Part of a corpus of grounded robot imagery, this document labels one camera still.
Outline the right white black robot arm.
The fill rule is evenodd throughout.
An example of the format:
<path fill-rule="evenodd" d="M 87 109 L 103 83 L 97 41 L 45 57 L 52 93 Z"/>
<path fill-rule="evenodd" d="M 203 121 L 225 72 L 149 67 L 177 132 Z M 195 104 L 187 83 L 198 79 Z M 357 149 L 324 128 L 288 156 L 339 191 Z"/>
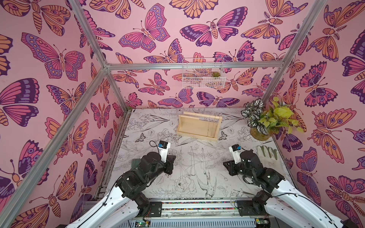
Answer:
<path fill-rule="evenodd" d="M 261 188 L 251 200 L 236 202 L 240 216 L 271 215 L 293 228 L 356 228 L 350 219 L 329 213 L 297 190 L 279 172 L 262 165 L 253 150 L 243 151 L 237 144 L 229 148 L 233 160 L 223 162 L 229 175 L 242 176 Z"/>

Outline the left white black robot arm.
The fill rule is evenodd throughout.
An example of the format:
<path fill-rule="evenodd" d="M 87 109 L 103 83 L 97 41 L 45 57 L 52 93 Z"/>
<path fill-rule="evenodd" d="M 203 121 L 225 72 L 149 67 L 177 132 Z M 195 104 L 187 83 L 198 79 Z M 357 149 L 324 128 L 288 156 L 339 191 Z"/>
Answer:
<path fill-rule="evenodd" d="M 68 228 L 116 228 L 150 211 L 150 201 L 143 191 L 159 175 L 172 174 L 175 155 L 161 156 L 156 152 L 144 155 L 135 168 L 123 173 L 110 192 Z"/>

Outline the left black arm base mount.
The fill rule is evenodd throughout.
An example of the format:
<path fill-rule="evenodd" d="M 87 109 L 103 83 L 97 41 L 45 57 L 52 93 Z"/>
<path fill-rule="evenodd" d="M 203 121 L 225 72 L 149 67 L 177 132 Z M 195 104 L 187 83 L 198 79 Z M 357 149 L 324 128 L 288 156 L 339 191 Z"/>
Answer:
<path fill-rule="evenodd" d="M 135 202 L 138 205 L 139 213 L 138 217 L 161 217 L 162 215 L 162 202 L 161 201 L 153 201 L 150 202 L 149 199 L 143 194 L 140 193 Z"/>

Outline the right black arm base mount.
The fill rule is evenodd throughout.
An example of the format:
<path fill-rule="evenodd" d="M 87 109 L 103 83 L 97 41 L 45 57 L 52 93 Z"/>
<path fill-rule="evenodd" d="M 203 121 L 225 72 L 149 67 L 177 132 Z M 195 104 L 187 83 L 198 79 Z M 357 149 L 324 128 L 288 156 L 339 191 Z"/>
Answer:
<path fill-rule="evenodd" d="M 253 198 L 241 199 L 235 202 L 240 216 L 264 216 L 267 214 L 265 205 L 271 194 L 260 191 Z"/>

